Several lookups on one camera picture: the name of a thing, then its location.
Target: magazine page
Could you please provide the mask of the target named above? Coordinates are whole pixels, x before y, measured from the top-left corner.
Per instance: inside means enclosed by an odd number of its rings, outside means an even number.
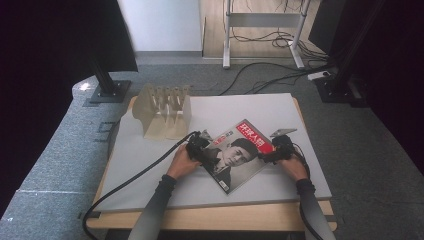
[[[244,119],[204,149],[205,156],[213,162],[204,167],[224,192],[230,194],[265,167],[258,153],[272,150],[272,143]]]

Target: red magazine title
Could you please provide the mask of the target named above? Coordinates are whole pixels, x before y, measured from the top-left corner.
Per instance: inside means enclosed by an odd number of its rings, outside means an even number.
[[[246,122],[241,122],[239,125],[236,126],[236,128],[247,139],[253,142],[259,149],[259,151],[261,151],[262,153],[269,153],[273,151],[272,145],[269,144],[265,139],[263,139],[263,137],[261,137],[261,134],[258,134],[257,131]]]

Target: black sleeve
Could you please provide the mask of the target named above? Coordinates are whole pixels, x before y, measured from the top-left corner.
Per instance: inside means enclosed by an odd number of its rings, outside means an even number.
[[[157,239],[166,206],[176,183],[177,180],[174,178],[168,175],[162,176],[162,181],[159,182],[155,194],[147,203],[128,239]]]
[[[309,225],[312,228],[311,230],[308,227],[306,228],[306,239],[319,239],[314,237],[311,234],[312,232],[316,232],[321,239],[336,239],[314,195],[315,187],[311,180],[301,179],[297,181],[296,188],[300,196],[300,205],[304,215],[302,220],[304,220],[305,226]]]

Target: black curtain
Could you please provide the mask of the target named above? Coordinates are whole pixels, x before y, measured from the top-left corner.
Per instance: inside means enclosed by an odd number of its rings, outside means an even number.
[[[137,71],[116,0],[0,1],[0,214],[72,101],[72,86],[107,72]]]

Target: wooden edge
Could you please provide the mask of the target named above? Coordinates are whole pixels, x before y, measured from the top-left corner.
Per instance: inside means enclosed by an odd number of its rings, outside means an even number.
[[[128,105],[132,108],[137,97]],[[303,121],[299,104],[293,102]],[[94,202],[100,198],[109,162],[97,189]],[[329,200],[318,201],[326,216],[334,216]],[[99,218],[87,220],[90,228],[131,229],[140,216],[139,212],[104,212]],[[337,222],[329,221],[332,231]],[[246,230],[246,231],[304,231],[299,215],[299,203],[273,203],[244,206],[207,207],[194,209],[169,209],[165,212],[162,229],[168,230]]]

